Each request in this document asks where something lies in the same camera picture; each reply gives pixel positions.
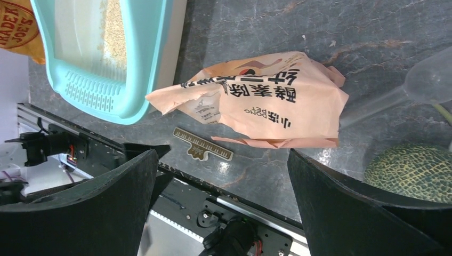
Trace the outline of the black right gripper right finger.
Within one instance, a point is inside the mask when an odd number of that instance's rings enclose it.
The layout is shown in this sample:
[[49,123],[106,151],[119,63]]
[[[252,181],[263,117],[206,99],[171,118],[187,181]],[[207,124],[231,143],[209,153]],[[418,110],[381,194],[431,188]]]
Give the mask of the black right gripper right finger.
[[312,255],[451,255],[451,205],[367,185],[295,149],[287,167]]

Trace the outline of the pink cat litter bag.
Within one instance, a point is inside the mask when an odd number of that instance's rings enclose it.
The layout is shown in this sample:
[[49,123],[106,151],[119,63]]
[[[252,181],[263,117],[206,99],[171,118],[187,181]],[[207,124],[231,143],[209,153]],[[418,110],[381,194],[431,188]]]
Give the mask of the pink cat litter bag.
[[349,96],[345,77],[300,51],[231,60],[187,82],[146,96],[162,114],[174,110],[203,124],[221,123],[256,148],[333,148]]

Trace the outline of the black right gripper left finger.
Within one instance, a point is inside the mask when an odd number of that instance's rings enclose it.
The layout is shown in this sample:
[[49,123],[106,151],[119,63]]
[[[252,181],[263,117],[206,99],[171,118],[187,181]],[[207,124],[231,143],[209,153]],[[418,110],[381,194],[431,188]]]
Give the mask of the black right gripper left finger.
[[158,167],[153,150],[72,188],[1,207],[1,255],[137,255]]

